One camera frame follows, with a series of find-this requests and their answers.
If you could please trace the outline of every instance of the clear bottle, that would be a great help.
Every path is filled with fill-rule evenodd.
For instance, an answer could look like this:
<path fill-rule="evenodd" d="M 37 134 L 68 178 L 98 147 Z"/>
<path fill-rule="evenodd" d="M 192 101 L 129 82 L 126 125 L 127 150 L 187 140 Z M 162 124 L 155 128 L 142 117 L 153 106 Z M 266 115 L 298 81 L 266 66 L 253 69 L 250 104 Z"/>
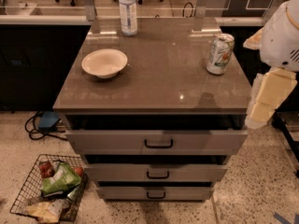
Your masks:
<path fill-rule="evenodd" d="M 125 35 L 137 33 L 137 12 L 135 0 L 119 0 L 121 14 L 121 30 Z"/>

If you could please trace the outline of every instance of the silver can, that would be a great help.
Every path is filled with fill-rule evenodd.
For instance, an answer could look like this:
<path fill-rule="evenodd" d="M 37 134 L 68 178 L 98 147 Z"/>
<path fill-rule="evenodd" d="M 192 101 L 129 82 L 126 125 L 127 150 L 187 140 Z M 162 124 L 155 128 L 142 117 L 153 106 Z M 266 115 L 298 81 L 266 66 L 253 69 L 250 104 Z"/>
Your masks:
<path fill-rule="evenodd" d="M 223 74 L 231 60 L 234 45 L 235 39 L 232 35 L 217 35 L 209 52 L 206 70 L 215 75 Z"/>

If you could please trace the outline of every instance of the basket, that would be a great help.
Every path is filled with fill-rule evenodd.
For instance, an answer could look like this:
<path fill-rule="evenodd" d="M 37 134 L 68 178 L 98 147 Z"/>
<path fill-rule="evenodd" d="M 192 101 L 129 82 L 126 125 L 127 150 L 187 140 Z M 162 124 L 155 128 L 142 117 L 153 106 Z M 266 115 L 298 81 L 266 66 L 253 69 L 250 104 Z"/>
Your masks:
<path fill-rule="evenodd" d="M 83 167 L 83 161 L 81 157 L 49 155 L 49 154 L 39 155 L 30 174 L 27 176 L 23 186 L 21 187 L 18 197 L 16 198 L 14 204 L 10 209 L 11 214 L 31 217 L 24 211 L 24 207 L 28 204 L 28 200 L 33 199 L 35 197 L 42 199 L 42 201 L 44 202 L 49 200 L 47 198 L 42 198 L 41 191 L 40 191 L 43 180 L 41 178 L 41 174 L 39 171 L 39 163 L 44 160 L 48 160 L 50 162 L 54 162 L 57 160 L 64 161 L 67 162 L 72 168 Z M 62 215 L 60 216 L 60 221 L 74 222 L 76 220 L 78 208 L 87 182 L 88 182 L 88 177 L 84 175 L 82 177 L 81 183 L 79 184 L 79 191 L 76 200 L 72 204 L 70 204 L 70 208 L 66 213 L 62 213 Z"/>

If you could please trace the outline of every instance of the gray drawer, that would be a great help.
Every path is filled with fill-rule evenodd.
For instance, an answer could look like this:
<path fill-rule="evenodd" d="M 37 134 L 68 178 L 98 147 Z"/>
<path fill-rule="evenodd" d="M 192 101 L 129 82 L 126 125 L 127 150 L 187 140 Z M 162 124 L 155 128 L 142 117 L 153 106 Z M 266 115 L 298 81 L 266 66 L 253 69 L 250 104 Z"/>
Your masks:
<path fill-rule="evenodd" d="M 78 154 L 233 155 L 247 131 L 67 131 Z"/>
<path fill-rule="evenodd" d="M 225 165 L 88 164 L 85 173 L 93 181 L 185 181 L 217 182 L 227 171 Z"/>
<path fill-rule="evenodd" d="M 213 191 L 203 187 L 104 187 L 97 193 L 105 200 L 202 201 Z"/>

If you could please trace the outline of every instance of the bowl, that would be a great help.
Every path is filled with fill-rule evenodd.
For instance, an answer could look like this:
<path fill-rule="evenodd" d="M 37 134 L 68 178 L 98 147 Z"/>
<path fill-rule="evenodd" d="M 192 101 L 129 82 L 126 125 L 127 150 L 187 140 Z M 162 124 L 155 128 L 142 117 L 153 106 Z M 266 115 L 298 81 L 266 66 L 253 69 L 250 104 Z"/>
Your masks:
<path fill-rule="evenodd" d="M 100 78 L 116 76 L 128 63 L 127 56 L 116 49 L 99 49 L 88 54 L 82 61 L 82 69 Z"/>

